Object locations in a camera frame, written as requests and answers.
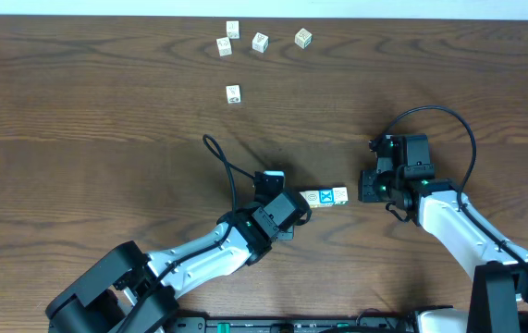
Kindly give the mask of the yellow-sided wooden block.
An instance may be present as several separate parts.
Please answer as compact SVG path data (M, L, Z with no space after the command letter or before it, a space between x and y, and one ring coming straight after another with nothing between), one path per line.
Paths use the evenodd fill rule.
M320 206L319 191L302 191L301 195L311 208L317 208Z

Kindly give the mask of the blue X wooden block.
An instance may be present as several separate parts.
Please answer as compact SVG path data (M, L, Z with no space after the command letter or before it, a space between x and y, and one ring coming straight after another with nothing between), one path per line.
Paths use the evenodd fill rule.
M319 190L318 198L321 206L332 206L335 203L335 195L332 189Z

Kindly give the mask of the wooden block mid table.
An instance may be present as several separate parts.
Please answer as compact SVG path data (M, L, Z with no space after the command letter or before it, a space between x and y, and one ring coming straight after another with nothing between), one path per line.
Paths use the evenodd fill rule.
M335 187L332 189L334 205L345 205L349 201L348 189L346 187Z

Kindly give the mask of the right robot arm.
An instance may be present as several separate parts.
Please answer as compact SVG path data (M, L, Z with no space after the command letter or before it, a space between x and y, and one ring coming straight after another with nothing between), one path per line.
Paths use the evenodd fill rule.
M417 332L528 332L528 250L487 221L450 179L438 179L425 135L370 141L376 166L362 171L358 196L383 203L401 222L434 236L472 281L468 311L436 306L413 316Z

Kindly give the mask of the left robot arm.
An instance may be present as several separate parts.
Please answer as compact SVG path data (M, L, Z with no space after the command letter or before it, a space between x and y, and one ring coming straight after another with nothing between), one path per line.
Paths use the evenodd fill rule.
M310 219L310 205L286 188L282 172L256 173L253 187L251 202L222 215L196 240L147 253L134 241L112 249L49 303L51 329L156 332L175 314L181 296L257 263L280 234Z

